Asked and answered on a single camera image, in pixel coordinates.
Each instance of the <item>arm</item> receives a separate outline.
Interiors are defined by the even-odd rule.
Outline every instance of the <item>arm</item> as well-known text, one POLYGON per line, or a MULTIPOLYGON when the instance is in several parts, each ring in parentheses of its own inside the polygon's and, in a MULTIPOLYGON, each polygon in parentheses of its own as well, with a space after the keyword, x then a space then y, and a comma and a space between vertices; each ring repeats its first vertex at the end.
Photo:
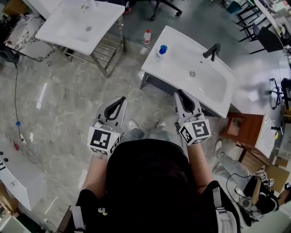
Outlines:
POLYGON ((97 198, 105 195, 107 159, 92 156, 83 189, 89 189, 97 198))
POLYGON ((207 185, 213 181, 201 144, 187 147, 190 167, 198 192, 203 193, 207 185))
POLYGON ((256 187, 255 187, 255 190, 254 190, 253 196, 252 196, 252 198, 251 198, 251 203, 252 203, 253 205, 256 205, 256 203, 257 203, 258 200, 259 200, 260 187, 261 187, 261 180, 257 178, 257 181, 256 181, 256 187))

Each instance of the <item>drain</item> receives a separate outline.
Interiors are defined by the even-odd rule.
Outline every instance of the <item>drain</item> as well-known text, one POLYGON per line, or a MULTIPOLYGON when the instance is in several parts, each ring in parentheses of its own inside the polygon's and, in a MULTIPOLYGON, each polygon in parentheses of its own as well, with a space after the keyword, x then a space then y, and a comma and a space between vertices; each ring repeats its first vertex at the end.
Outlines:
POLYGON ((194 70, 190 70, 190 71, 189 71, 189 75, 190 75, 192 78, 194 78, 194 77, 196 76, 196 73, 195 73, 194 70))
POLYGON ((92 27, 89 26, 89 27, 86 27, 85 31, 91 31, 92 30, 92 27))

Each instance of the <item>cardboard box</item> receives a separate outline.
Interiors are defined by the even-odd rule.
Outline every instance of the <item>cardboard box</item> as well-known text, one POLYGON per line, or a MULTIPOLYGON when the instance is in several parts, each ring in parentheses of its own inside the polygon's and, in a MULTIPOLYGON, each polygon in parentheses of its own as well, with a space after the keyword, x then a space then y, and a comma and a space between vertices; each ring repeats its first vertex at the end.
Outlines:
POLYGON ((274 165, 268 167, 266 169, 267 172, 267 178, 268 179, 274 179, 274 185, 273 185, 273 189, 276 192, 281 192, 284 185, 286 184, 287 178, 289 176, 289 172, 284 170, 283 168, 280 167, 276 167, 274 165))
POLYGON ((287 167, 288 165, 288 160, 283 159, 283 158, 277 158, 275 162, 276 166, 281 166, 281 167, 287 167))
POLYGON ((9 0, 2 12, 5 15, 21 15, 28 11, 28 6, 22 0, 9 0))

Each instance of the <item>blue bottle cap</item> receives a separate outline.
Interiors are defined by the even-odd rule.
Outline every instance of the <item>blue bottle cap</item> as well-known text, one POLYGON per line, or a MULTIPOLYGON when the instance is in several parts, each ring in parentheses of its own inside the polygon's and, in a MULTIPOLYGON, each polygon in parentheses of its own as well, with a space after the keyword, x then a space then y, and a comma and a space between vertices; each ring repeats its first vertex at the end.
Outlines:
POLYGON ((162 46, 161 46, 161 48, 160 48, 160 51, 159 51, 159 53, 160 53, 160 54, 165 54, 165 53, 166 53, 166 51, 167 51, 167 49, 168 49, 168 47, 167 47, 167 46, 165 46, 165 45, 162 45, 162 46))

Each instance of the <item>white sink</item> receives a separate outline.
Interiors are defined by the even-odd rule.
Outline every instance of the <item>white sink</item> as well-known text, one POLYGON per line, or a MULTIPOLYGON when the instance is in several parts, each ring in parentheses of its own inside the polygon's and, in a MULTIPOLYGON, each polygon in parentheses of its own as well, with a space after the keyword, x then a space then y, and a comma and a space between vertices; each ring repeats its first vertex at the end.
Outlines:
POLYGON ((94 10, 62 3, 36 34, 36 38, 90 55, 125 7, 95 1, 94 10))
POLYGON ((217 56, 214 62, 211 56, 203 57, 205 51, 207 49, 196 41, 166 26, 142 70, 189 92, 200 103, 225 118, 235 89, 236 74, 217 56), (156 48, 161 45, 166 45, 168 51, 163 60, 156 61, 156 48))

